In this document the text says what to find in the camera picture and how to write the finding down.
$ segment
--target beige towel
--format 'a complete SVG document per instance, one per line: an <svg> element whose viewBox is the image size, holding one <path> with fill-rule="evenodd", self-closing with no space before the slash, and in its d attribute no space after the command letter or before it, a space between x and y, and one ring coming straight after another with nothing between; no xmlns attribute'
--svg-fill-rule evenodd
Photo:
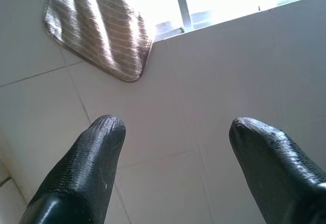
<svg viewBox="0 0 326 224"><path fill-rule="evenodd" d="M65 48L126 82L141 77L154 40L132 0L47 0L44 24Z"/></svg>

